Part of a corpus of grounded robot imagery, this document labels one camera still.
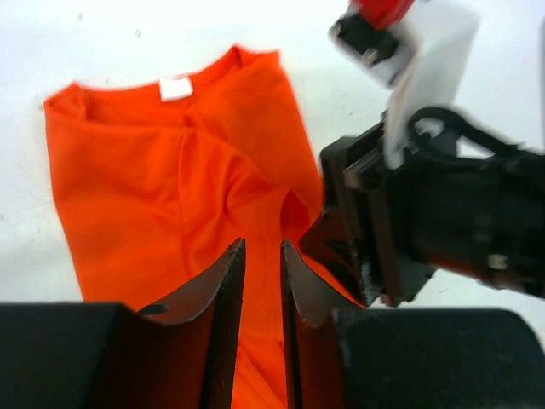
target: white table surface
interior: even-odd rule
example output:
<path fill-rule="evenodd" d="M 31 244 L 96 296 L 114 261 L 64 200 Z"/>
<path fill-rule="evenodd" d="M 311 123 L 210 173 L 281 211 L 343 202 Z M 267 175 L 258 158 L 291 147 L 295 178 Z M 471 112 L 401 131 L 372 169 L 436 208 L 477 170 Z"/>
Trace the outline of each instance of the white table surface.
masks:
<path fill-rule="evenodd" d="M 483 23 L 456 104 L 542 147 L 543 0 L 461 0 Z M 377 122 L 388 93 L 327 31 L 344 0 L 2 0 L 0 2 L 0 301 L 80 300 L 52 201 L 41 104 L 72 80 L 96 87 L 197 71 L 230 45 L 280 49 L 318 155 Z M 411 307 L 501 307 L 545 345 L 545 302 L 440 271 Z"/>

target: white clothing tag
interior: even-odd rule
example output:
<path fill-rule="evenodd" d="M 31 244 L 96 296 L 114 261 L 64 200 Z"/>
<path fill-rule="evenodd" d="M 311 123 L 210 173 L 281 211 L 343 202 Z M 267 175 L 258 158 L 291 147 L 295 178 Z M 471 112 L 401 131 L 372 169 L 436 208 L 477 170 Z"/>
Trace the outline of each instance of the white clothing tag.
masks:
<path fill-rule="evenodd" d="M 189 77 L 166 78 L 159 80 L 161 101 L 175 101 L 193 95 L 193 84 Z"/>

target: screw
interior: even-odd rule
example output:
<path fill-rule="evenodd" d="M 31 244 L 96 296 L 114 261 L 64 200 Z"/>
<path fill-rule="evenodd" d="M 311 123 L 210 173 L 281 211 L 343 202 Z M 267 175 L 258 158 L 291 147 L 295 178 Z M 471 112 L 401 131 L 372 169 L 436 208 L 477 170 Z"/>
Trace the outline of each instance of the screw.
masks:
<path fill-rule="evenodd" d="M 508 258 L 502 254 L 490 254 L 488 255 L 488 267 L 495 270 L 507 270 Z"/>
<path fill-rule="evenodd" d="M 368 66 L 374 66 L 376 61 L 378 60 L 378 57 L 379 52 L 377 49 L 367 49 L 367 51 L 365 51 L 362 55 L 362 60 Z"/>
<path fill-rule="evenodd" d="M 339 37 L 342 32 L 342 24 L 336 23 L 334 26 L 331 27 L 330 32 L 333 37 Z"/>

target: white plastic bracket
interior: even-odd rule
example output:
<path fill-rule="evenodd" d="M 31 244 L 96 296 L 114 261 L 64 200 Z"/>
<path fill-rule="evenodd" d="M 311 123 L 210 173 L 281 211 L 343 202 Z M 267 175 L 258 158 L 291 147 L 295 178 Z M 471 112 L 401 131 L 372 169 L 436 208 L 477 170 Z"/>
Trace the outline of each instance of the white plastic bracket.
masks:
<path fill-rule="evenodd" d="M 410 60 L 393 80 L 384 131 L 390 169 L 404 162 L 406 124 L 420 108 L 450 105 L 458 91 L 480 18 L 456 0 L 416 0 L 393 27 Z"/>

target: orange t-shirt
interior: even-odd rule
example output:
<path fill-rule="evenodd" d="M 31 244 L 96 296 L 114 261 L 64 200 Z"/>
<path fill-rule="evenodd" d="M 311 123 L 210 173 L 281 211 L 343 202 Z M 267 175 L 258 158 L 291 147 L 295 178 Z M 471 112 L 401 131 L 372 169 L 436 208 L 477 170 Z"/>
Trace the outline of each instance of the orange t-shirt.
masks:
<path fill-rule="evenodd" d="M 189 78 L 177 101 L 158 84 L 50 97 L 54 202 L 86 301 L 142 308 L 246 238 L 232 407 L 285 407 L 280 242 L 318 217 L 321 180 L 278 53 L 233 47 Z"/>

